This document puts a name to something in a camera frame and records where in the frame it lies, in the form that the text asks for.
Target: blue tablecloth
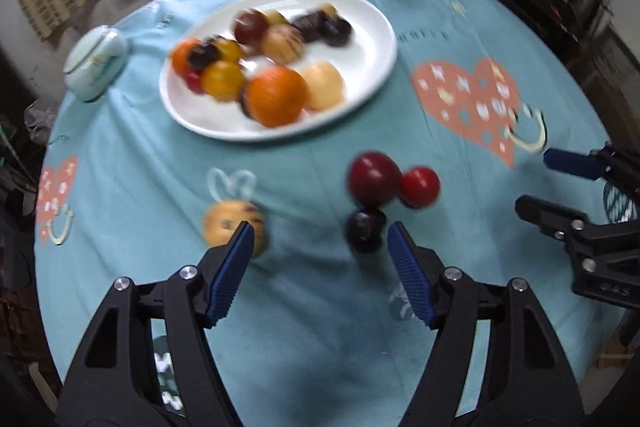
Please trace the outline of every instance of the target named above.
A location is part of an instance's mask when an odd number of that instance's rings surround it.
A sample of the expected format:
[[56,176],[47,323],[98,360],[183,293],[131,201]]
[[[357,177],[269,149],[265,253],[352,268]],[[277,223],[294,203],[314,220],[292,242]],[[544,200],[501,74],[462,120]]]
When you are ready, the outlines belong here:
[[[396,425],[434,334],[413,318],[388,255],[355,257],[342,237],[354,210],[348,166],[359,151],[381,150],[401,169],[431,166],[442,182],[437,204],[412,211],[394,202],[385,207],[389,220],[402,220],[419,245],[476,280],[526,278],[581,378],[620,314],[571,293],[562,244],[521,222],[513,203],[532,194],[604,222],[602,184],[548,171],[540,155],[483,127],[504,116],[501,100],[511,97],[507,106],[515,103],[521,117],[523,103],[543,112],[549,146],[585,152],[603,145],[594,110],[549,49],[496,0],[369,0],[399,41],[382,90],[321,132],[233,144],[179,126],[158,90],[167,51],[230,1],[159,0],[134,13],[118,25],[131,45],[124,72],[97,102],[68,95],[60,109],[44,172],[47,190],[58,190],[56,204],[74,217],[61,245],[40,235],[38,224],[36,269],[61,374],[114,278],[163,280],[203,255],[202,218],[213,203],[207,173],[246,170],[257,179],[252,200],[266,215],[270,246],[249,267],[229,317],[207,332],[239,415],[247,426]],[[169,13],[171,22],[159,24]],[[493,87],[486,85],[491,74]],[[496,86],[495,102],[480,93]],[[421,89],[437,92],[436,102]],[[451,97],[463,91],[457,106]],[[474,107],[475,96],[487,103]],[[481,131],[475,139],[450,121],[464,123],[469,113]],[[537,129],[520,118],[525,139]],[[50,200],[53,192],[46,194]],[[54,220],[56,233],[64,220],[63,213]],[[487,334],[482,325],[461,410],[475,406]],[[161,344],[157,359],[168,375]],[[173,382],[162,383],[179,409]]]

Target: table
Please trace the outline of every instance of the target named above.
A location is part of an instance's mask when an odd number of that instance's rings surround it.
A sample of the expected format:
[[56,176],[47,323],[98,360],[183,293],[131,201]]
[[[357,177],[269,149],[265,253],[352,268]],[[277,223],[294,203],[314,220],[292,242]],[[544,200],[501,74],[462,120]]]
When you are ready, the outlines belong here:
[[[620,312],[571,293],[561,243],[519,221],[513,203],[532,194],[604,222],[602,184],[547,171],[540,155],[495,133],[473,142],[473,133],[452,124],[456,117],[464,123],[467,110],[476,124],[493,121],[504,111],[499,100],[454,104],[456,115],[442,105],[451,92],[430,98],[420,91],[428,89],[423,83],[443,81],[481,100],[483,79],[493,75],[503,100],[507,92],[510,103],[519,100],[521,117],[522,103],[543,112],[549,146],[600,147],[602,124],[549,49],[496,0],[369,0],[398,35],[399,57],[385,87],[320,132],[233,144],[180,127],[158,92],[166,52],[229,1],[157,0],[133,13],[118,24],[132,54],[117,81],[97,102],[71,95],[63,102],[44,174],[63,188],[57,204],[74,215],[60,245],[36,229],[40,307],[59,371],[66,372],[116,277],[163,280],[200,259],[202,218],[213,202],[207,173],[247,170],[257,179],[252,201],[266,214],[270,248],[249,267],[230,315],[207,332],[241,419],[247,426],[396,425],[434,335],[413,318],[388,255],[354,256],[342,238],[354,210],[345,189],[348,165],[373,149],[401,169],[431,166],[442,182],[434,206],[413,211],[396,201],[385,207],[389,220],[402,220],[416,243],[476,280],[526,278],[581,378]],[[538,135],[533,119],[520,118],[517,130],[526,140]],[[61,213],[54,231],[64,224]],[[164,397],[180,409],[162,333],[154,324]],[[482,324],[461,412],[475,406],[487,338]]]

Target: white plate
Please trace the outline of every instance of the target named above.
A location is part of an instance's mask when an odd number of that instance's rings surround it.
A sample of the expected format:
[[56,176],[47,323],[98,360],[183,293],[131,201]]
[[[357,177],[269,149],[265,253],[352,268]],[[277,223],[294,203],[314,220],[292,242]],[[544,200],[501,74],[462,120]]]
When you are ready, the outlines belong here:
[[[303,111],[298,121],[290,125],[266,128],[245,117],[235,102],[220,103],[210,96],[192,93],[174,74],[167,59],[160,73],[160,95],[171,117],[187,129],[211,138],[226,141],[273,140],[337,120],[372,97],[396,63],[397,45],[396,35],[387,18],[365,0],[239,0],[191,28],[184,38],[205,39],[213,35],[232,38],[233,20],[244,8],[275,9],[291,19],[323,2],[333,4],[353,26],[350,44],[344,48],[331,48],[323,42],[314,42],[306,47],[303,60],[289,67],[301,71],[315,60],[328,60],[344,78],[344,102],[323,112]],[[244,61],[250,79],[270,64],[272,62],[264,57]]]

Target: screw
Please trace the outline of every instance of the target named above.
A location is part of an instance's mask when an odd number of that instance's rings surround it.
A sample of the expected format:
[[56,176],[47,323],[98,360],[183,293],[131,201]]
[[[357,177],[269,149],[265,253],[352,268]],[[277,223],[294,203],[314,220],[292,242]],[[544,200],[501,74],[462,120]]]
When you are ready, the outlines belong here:
[[458,279],[462,279],[462,270],[455,266],[450,266],[444,270],[444,277],[450,281],[457,281]]
[[517,277],[516,279],[511,281],[511,287],[518,292],[524,292],[524,290],[526,290],[529,285],[527,284],[526,280]]
[[593,259],[587,258],[582,261],[582,269],[589,273],[593,273],[596,271],[596,262]]
[[116,288],[119,292],[122,290],[126,290],[131,284],[131,280],[128,277],[118,277],[113,282],[113,287]]
[[193,279],[198,274],[198,269],[195,266],[184,266],[180,270],[180,277],[188,281],[189,279]]

